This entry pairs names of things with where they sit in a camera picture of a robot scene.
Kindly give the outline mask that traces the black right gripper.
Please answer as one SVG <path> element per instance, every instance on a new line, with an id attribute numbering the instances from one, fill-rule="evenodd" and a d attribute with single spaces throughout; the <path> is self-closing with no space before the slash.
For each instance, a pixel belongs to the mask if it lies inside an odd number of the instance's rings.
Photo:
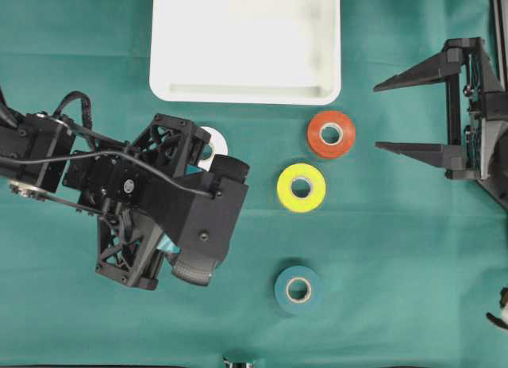
<path id="1" fill-rule="evenodd" d="M 445 169 L 451 180 L 475 180 L 507 208 L 507 89 L 496 75 L 481 37 L 445 41 L 437 54 L 394 75 L 373 90 L 430 85 L 458 76 L 466 68 L 463 94 L 468 98 L 470 125 L 460 145 L 376 142 L 375 146 Z"/>

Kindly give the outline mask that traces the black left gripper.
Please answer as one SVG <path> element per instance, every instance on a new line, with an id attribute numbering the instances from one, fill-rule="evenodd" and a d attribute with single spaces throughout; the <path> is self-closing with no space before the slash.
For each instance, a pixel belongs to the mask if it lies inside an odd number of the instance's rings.
<path id="1" fill-rule="evenodd" d="M 98 274 L 128 287 L 157 287 L 164 253 L 180 248 L 140 209 L 146 185 L 161 179 L 140 164 L 173 180 L 200 174 L 196 165 L 209 141 L 210 134 L 192 121 L 157 114 L 133 143 L 100 140 L 97 156 L 70 162 L 63 185 L 80 192 L 79 205 L 99 211 Z"/>

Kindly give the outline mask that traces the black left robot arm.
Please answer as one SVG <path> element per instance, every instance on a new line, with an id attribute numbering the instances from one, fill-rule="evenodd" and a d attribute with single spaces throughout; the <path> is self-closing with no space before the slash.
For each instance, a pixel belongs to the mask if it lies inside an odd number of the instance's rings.
<path id="1" fill-rule="evenodd" d="M 209 140 L 193 122 L 163 114 L 133 142 L 103 136 L 92 129 L 91 101 L 80 91 L 53 113 L 1 105 L 1 174 L 11 190 L 40 201 L 55 201 L 59 186 L 78 190 L 75 209 L 98 220 L 97 273 L 139 289 L 156 288 L 164 258 L 147 190 L 159 183 L 187 193 L 179 179 Z"/>

